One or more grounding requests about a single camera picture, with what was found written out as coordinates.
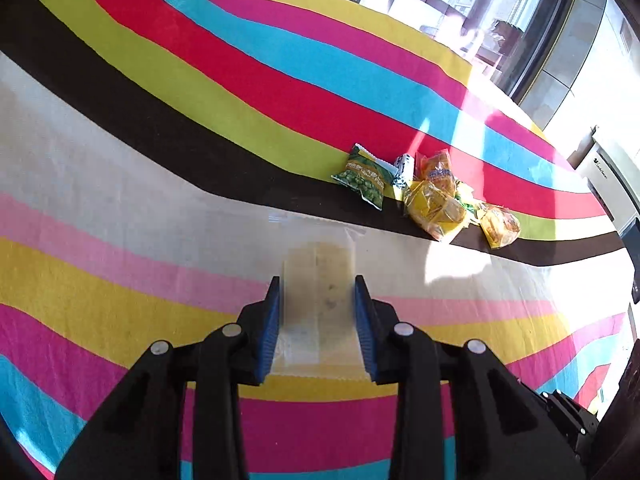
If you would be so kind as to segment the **translucent round cookie packet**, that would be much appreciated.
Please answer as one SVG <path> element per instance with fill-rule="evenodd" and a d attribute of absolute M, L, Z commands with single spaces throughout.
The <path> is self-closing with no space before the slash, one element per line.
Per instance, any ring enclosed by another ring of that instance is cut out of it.
<path fill-rule="evenodd" d="M 355 321 L 357 233 L 338 223 L 282 222 L 280 330 L 275 375 L 366 379 Z"/>

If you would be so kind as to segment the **green peas snack bag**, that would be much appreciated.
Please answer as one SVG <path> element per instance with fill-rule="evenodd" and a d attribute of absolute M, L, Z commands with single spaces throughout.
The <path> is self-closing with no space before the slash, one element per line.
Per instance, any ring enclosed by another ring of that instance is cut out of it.
<path fill-rule="evenodd" d="M 358 193 L 362 200 L 377 210 L 383 209 L 385 190 L 392 186 L 397 168 L 374 156 L 361 144 L 355 143 L 348 153 L 344 168 L 331 179 Z"/>

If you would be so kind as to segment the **white blue snack bag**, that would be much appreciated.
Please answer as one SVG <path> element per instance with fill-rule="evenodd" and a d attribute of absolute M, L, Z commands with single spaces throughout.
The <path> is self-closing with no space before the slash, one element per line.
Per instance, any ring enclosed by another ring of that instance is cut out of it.
<path fill-rule="evenodd" d="M 403 200 L 414 177 L 414 158 L 410 154 L 402 154 L 394 162 L 395 177 L 392 188 L 396 200 Z"/>

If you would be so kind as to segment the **yellow cake packet lower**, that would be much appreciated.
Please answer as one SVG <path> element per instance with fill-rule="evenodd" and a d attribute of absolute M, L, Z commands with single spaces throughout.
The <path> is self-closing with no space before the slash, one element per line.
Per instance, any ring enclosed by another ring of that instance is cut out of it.
<path fill-rule="evenodd" d="M 406 214 L 438 242 L 449 244 L 469 226 L 465 206 L 431 182 L 414 181 L 404 203 Z"/>

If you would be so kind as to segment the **yellow cake packet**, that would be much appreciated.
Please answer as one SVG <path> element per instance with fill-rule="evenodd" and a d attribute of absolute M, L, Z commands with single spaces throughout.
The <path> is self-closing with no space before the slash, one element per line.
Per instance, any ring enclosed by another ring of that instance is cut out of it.
<path fill-rule="evenodd" d="M 488 205 L 480 218 L 489 247 L 499 249 L 511 245 L 521 233 L 518 218 L 510 210 L 495 205 Z"/>
<path fill-rule="evenodd" d="M 449 244 L 469 226 L 465 206 L 431 182 L 414 181 L 404 203 L 406 214 L 438 242 Z"/>

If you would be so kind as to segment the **green white snack packet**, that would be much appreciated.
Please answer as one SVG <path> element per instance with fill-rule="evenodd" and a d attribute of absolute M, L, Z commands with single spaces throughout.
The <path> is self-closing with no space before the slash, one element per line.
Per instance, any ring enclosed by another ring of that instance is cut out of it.
<path fill-rule="evenodd" d="M 478 200 L 473 195 L 474 190 L 466 183 L 456 181 L 456 200 L 462 203 L 462 206 L 469 214 L 472 223 L 478 223 L 484 217 L 486 212 L 486 204 L 482 200 Z"/>

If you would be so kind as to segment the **yellow cake packet upper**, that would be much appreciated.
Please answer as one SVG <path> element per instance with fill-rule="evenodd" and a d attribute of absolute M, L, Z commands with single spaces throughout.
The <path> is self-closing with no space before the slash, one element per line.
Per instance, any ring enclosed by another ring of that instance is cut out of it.
<path fill-rule="evenodd" d="M 499 249 L 511 245 L 521 233 L 518 218 L 510 210 L 495 205 L 488 205 L 480 218 L 489 247 Z"/>

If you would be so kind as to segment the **bread in yellow clear bag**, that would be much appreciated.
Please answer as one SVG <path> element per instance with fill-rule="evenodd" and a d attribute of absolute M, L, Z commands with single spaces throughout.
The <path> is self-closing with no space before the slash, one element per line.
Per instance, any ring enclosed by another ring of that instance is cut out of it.
<path fill-rule="evenodd" d="M 422 180 L 431 182 L 436 188 L 451 196 L 456 194 L 456 179 L 451 171 L 451 159 L 448 151 L 442 150 L 432 156 L 419 154 L 416 163 L 418 164 L 418 175 Z"/>

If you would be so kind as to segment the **striped colourful tablecloth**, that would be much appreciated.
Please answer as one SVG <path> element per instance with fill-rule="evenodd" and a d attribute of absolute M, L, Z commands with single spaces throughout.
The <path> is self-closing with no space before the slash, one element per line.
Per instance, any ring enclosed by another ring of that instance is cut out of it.
<path fill-rule="evenodd" d="M 448 150 L 521 221 L 433 242 L 332 180 L 352 144 Z M 154 339 L 259 298 L 295 235 L 378 299 L 597 408 L 632 263 L 575 171 L 460 56 L 346 0 L 1 0 L 1 414 L 51 478 Z"/>

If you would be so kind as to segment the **white printer appliance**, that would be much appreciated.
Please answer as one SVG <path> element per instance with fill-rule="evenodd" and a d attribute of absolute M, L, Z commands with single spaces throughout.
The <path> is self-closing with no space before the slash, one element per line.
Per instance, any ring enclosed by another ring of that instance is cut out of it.
<path fill-rule="evenodd" d="M 634 267 L 639 269 L 639 164 L 608 133 L 593 126 L 568 156 L 608 218 L 614 223 Z"/>

